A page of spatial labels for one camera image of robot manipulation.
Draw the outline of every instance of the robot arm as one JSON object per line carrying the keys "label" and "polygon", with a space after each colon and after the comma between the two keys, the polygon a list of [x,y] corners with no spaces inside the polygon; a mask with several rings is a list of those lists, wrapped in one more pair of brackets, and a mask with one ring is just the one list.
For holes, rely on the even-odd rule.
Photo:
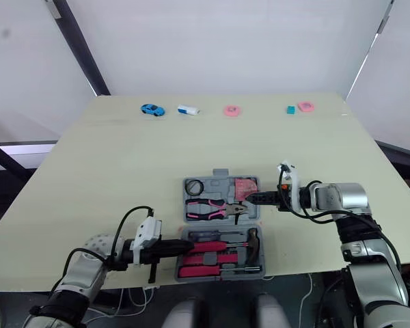
{"label": "robot arm", "polygon": [[[189,241],[161,240],[161,221],[153,216],[148,216],[139,226],[135,239],[117,239],[108,234],[94,236],[84,244],[84,249],[76,249],[83,253],[55,285],[47,303],[31,309],[32,318],[26,327],[83,328],[82,318],[102,288],[108,271],[125,271],[132,263],[151,264],[149,283],[153,283],[161,258],[178,256],[190,249],[193,243]],[[85,253],[87,250],[98,258]]]}
{"label": "robot arm", "polygon": [[398,266],[390,253],[388,239],[372,219],[368,198],[357,183],[314,183],[299,186],[296,168],[288,162],[278,166],[280,177],[291,180],[278,191],[251,194],[254,204],[275,205],[280,211],[311,208],[331,213],[342,242],[345,291],[355,313],[356,327],[410,327],[408,295]]}

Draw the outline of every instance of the hammer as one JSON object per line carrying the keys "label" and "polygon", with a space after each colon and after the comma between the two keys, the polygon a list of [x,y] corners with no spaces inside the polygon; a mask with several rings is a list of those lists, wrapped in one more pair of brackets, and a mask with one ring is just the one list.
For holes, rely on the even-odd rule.
{"label": "hammer", "polygon": [[229,247],[247,247],[246,264],[253,264],[258,258],[260,250],[260,239],[257,236],[257,229],[251,228],[247,231],[247,241],[243,243],[225,243],[224,241],[205,241],[203,243],[194,243],[194,248],[189,254],[206,253],[207,251],[224,251]]}

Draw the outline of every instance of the pliers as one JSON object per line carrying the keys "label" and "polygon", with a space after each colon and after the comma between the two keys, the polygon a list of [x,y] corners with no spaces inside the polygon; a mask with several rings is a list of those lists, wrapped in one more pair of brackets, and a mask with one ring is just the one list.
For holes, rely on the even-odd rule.
{"label": "pliers", "polygon": [[237,215],[247,211],[247,206],[240,204],[227,204],[225,200],[209,200],[207,198],[193,198],[185,201],[185,205],[206,204],[212,207],[217,207],[212,213],[199,214],[187,213],[187,217],[194,220],[213,220],[224,219],[228,215]]}

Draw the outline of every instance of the pink screwdriver handle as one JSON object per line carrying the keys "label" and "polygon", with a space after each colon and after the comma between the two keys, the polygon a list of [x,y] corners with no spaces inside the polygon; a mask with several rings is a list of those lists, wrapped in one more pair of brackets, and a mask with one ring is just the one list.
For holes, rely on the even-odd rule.
{"label": "pink screwdriver handle", "polygon": [[194,248],[189,253],[206,253],[207,251],[224,251],[227,245],[224,241],[205,241],[194,243]]}
{"label": "pink screwdriver handle", "polygon": [[[237,254],[219,254],[217,255],[217,263],[237,263]],[[203,264],[204,257],[202,255],[184,256],[182,265],[197,265]]]}
{"label": "pink screwdriver handle", "polygon": [[206,277],[207,275],[220,275],[220,268],[215,266],[183,266],[179,269],[179,277]]}

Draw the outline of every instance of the pink pliers handle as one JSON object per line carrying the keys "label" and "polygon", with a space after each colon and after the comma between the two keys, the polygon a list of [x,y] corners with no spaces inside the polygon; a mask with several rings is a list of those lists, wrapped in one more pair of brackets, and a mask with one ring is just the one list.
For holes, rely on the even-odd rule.
{"label": "pink pliers handle", "polygon": [[187,213],[187,217],[194,220],[213,220],[213,219],[224,219],[226,217],[225,208],[227,206],[225,200],[209,200],[206,198],[193,198],[185,201],[185,205],[194,204],[206,204],[212,207],[217,207],[212,213],[199,214],[199,213]]}

